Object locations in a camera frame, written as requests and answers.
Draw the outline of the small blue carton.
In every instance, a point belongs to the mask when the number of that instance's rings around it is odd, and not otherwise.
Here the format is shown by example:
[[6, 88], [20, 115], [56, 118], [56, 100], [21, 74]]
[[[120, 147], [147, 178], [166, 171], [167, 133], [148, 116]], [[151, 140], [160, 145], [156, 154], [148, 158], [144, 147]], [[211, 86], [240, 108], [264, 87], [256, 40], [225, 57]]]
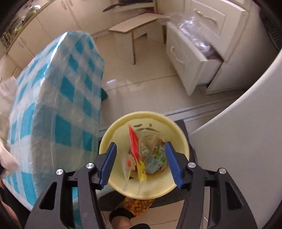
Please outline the small blue carton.
[[145, 159], [145, 171], [147, 174], [155, 172], [166, 167], [165, 142], [158, 143]]

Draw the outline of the white red plastic bag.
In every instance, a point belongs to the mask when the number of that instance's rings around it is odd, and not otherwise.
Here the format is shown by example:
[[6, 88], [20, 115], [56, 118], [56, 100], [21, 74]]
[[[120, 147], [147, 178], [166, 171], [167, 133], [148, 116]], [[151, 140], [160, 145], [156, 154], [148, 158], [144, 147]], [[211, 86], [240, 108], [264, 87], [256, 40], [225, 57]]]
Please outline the white red plastic bag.
[[126, 190], [129, 179], [130, 179], [131, 172], [135, 171], [135, 168], [136, 168], [136, 161], [131, 151], [129, 151], [126, 155], [124, 155], [121, 158], [121, 167], [122, 167], [122, 172], [125, 178], [125, 185], [124, 185], [123, 190]]

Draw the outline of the clear plastic cookie tray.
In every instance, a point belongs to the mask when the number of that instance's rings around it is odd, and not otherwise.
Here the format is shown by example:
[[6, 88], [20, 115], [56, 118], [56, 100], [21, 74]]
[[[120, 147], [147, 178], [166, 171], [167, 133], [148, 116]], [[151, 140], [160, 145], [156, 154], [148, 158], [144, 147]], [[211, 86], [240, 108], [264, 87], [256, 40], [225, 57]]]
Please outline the clear plastic cookie tray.
[[151, 155], [154, 149], [163, 142], [163, 140], [154, 133], [140, 132], [138, 137], [140, 156], [142, 159], [146, 159], [149, 155]]

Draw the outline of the red yellow snack package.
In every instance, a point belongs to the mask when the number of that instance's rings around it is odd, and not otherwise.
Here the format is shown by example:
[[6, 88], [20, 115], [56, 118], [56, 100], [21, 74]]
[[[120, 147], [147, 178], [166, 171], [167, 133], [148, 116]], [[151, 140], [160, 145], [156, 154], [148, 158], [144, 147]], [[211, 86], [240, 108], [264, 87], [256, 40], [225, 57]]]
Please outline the red yellow snack package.
[[133, 130], [132, 126], [129, 125], [129, 134], [130, 134], [130, 145], [131, 145], [131, 152], [136, 162], [137, 174], [138, 179], [140, 182], [147, 181], [147, 175], [145, 171], [145, 164], [142, 160], [140, 142], [137, 134]]

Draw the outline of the yellow trash bucket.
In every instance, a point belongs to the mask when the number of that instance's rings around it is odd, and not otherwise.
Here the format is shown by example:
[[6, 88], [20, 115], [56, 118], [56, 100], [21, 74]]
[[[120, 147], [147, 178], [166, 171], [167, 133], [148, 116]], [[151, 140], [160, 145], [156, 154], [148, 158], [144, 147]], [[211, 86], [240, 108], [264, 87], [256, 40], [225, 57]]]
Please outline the yellow trash bucket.
[[132, 199], [156, 199], [176, 188], [165, 143], [190, 157], [185, 125], [155, 112], [134, 112], [116, 120], [103, 133], [99, 153], [112, 142], [117, 156], [106, 186]]

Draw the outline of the white kitchen base cabinets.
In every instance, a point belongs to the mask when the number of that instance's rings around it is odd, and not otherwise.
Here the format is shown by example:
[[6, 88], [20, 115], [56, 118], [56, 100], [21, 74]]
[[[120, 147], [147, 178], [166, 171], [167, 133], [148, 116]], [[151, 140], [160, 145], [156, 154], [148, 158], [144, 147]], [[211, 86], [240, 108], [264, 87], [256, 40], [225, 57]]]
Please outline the white kitchen base cabinets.
[[188, 94], [198, 86], [205, 94], [244, 89], [267, 70], [278, 52], [260, 18], [259, 7], [249, 2], [245, 8], [233, 1], [185, 1], [187, 10], [210, 50], [193, 44], [172, 21], [162, 25], [160, 14], [149, 12], [117, 22], [116, 13], [155, 7], [156, 1], [137, 3], [114, 11], [104, 11], [110, 1], [48, 1], [12, 39], [7, 54], [25, 67], [50, 39], [69, 30], [93, 34], [111, 32], [119, 58], [136, 63], [134, 41], [146, 35], [166, 43], [166, 52]]

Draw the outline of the blue white checkered tablecloth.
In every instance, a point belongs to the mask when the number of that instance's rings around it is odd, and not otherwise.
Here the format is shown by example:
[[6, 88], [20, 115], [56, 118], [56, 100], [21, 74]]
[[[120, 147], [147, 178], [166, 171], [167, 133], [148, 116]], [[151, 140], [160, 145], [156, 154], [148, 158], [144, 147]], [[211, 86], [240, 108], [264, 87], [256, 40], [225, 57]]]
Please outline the blue white checkered tablecloth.
[[29, 210], [25, 228], [102, 228], [95, 191], [108, 182], [99, 156], [104, 60], [90, 34], [65, 32], [17, 78], [8, 142], [20, 167], [4, 179]]

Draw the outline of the white refrigerator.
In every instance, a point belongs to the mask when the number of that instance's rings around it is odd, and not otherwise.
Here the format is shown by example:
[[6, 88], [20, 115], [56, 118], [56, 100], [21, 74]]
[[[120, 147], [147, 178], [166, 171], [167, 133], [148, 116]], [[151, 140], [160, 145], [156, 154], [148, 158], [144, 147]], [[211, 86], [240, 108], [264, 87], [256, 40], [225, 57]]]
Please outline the white refrigerator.
[[281, 228], [281, 55], [188, 138], [202, 168], [229, 172], [259, 228]]

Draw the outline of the open white drawer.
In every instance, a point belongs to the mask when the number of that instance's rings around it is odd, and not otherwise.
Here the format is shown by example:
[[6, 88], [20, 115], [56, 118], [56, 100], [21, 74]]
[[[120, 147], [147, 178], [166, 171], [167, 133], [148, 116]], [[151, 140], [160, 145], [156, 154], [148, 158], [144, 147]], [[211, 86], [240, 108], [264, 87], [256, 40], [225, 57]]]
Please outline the open white drawer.
[[215, 53], [206, 57], [180, 29], [169, 22], [166, 53], [190, 96], [197, 86], [210, 84], [223, 61]]

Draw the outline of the small wooden stool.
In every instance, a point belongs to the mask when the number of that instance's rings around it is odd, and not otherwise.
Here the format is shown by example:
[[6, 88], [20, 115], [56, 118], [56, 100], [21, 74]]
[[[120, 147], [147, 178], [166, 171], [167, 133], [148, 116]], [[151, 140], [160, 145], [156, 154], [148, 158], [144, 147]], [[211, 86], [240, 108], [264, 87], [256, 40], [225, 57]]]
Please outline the small wooden stool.
[[135, 40], [145, 34], [149, 40], [164, 43], [163, 26], [157, 22], [161, 17], [161, 14], [145, 13], [111, 27], [109, 32], [114, 35], [118, 57], [134, 65]]

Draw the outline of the white rolling shelf cart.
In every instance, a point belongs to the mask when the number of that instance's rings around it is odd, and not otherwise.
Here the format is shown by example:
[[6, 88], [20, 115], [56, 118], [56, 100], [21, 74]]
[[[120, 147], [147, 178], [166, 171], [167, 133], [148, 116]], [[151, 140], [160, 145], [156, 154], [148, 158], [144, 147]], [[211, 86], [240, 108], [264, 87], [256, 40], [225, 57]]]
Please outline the white rolling shelf cart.
[[153, 12], [157, 13], [156, 1], [117, 1], [116, 3], [105, 8], [102, 12], [107, 12], [115, 8], [118, 8], [118, 12], [136, 10], [136, 9], [144, 9], [144, 8], [152, 8]]

